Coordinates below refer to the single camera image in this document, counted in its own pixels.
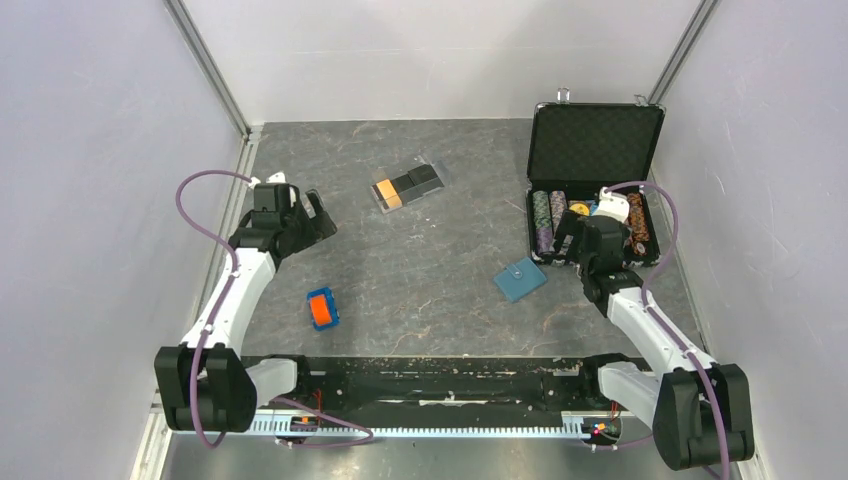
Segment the left aluminium frame post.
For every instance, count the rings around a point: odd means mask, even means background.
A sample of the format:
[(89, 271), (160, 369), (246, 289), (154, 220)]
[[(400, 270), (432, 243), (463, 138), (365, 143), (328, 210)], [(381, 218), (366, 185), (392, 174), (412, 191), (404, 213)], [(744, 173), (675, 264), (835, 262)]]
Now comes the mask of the left aluminium frame post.
[(215, 62), (213, 55), (204, 41), (202, 34), (194, 22), (191, 13), (182, 0), (164, 0), (164, 6), (169, 11), (173, 21), (180, 31), (189, 50), (198, 63), (202, 73), (210, 84), (230, 122), (239, 134), (247, 139), (251, 134), (251, 126), (245, 119), (235, 96)]

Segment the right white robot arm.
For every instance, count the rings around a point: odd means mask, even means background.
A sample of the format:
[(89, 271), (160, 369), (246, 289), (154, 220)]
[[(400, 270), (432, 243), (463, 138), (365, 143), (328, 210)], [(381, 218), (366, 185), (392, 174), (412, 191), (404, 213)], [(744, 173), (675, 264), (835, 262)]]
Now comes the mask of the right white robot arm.
[(609, 216), (565, 213), (555, 238), (571, 239), (584, 294), (636, 346), (651, 368), (622, 354), (585, 360), (577, 382), (591, 408), (614, 401), (650, 427), (673, 470), (751, 459), (755, 453), (749, 381), (689, 341), (656, 305), (641, 277), (624, 265), (628, 227)]

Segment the black poker chip case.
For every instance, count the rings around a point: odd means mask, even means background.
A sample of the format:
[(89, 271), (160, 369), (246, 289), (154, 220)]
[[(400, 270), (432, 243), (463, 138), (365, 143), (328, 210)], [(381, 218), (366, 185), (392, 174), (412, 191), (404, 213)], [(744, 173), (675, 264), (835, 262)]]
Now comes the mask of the black poker chip case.
[(555, 253), (554, 232), (576, 206), (590, 214), (603, 187), (621, 184), (628, 200), (641, 193), (666, 110), (642, 95), (626, 103), (579, 103), (561, 87), (534, 108), (526, 179), (528, 242), (539, 265), (573, 264)]

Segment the right aluminium frame post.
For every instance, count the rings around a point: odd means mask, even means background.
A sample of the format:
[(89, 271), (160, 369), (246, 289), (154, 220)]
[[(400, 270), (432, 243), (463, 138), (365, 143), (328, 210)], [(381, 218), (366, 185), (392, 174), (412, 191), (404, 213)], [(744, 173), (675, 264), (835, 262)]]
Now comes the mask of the right aluminium frame post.
[(660, 104), (668, 94), (720, 3), (720, 0), (700, 0), (698, 2), (648, 96), (649, 103)]

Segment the clear acrylic card tray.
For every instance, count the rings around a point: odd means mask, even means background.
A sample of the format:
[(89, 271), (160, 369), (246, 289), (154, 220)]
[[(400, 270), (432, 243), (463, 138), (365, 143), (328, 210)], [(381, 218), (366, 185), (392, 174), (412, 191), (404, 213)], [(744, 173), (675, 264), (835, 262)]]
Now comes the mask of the clear acrylic card tray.
[(386, 214), (433, 195), (450, 183), (451, 175), (443, 161), (418, 154), (400, 165), (378, 170), (369, 192)]

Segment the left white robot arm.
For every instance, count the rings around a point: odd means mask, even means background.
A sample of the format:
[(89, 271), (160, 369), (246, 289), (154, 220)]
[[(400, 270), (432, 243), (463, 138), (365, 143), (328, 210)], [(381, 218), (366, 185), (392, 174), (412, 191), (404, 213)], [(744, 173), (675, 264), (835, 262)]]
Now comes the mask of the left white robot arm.
[(314, 381), (296, 356), (271, 355), (247, 367), (241, 354), (260, 297), (286, 258), (334, 235), (320, 194), (286, 183), (260, 183), (253, 207), (227, 241), (213, 296), (176, 346), (154, 359), (168, 426), (174, 431), (242, 433), (276, 398), (306, 405)]

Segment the blue card holder wallet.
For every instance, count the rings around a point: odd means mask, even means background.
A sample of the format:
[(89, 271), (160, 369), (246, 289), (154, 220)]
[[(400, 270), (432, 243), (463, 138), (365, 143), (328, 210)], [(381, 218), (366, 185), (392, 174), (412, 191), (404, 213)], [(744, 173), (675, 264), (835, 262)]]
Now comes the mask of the blue card holder wallet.
[(547, 277), (530, 257), (525, 257), (507, 265), (493, 282), (507, 301), (516, 303), (543, 286)]

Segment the aluminium frame post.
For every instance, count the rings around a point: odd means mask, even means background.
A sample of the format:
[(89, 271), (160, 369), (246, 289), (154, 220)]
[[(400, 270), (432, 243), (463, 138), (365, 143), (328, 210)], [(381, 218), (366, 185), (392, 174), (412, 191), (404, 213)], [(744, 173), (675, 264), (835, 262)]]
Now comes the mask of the aluminium frame post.
[(247, 139), (251, 134), (251, 126), (245, 119), (235, 96), (215, 62), (213, 55), (204, 41), (202, 34), (194, 22), (191, 13), (182, 0), (164, 0), (164, 6), (169, 11), (173, 21), (180, 31), (189, 50), (198, 63), (202, 73), (210, 84), (230, 122), (239, 134)]
[(668, 94), (720, 3), (720, 0), (700, 0), (698, 2), (648, 96), (649, 103), (660, 104)]

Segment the gold card stack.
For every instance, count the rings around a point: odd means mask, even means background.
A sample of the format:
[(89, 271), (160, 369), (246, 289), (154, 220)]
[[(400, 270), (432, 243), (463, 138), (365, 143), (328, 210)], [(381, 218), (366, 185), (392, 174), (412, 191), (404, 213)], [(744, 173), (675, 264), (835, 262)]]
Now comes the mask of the gold card stack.
[(389, 212), (403, 206), (403, 202), (390, 179), (376, 182), (372, 186), (376, 201), (383, 212)]

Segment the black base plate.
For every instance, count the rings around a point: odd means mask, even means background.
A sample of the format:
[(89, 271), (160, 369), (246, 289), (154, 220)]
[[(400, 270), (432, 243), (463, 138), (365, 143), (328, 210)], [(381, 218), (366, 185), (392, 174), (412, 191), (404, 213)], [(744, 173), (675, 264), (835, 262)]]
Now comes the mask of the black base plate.
[(301, 405), (373, 427), (552, 426), (562, 414), (616, 419), (625, 408), (590, 384), (582, 357), (303, 356)]

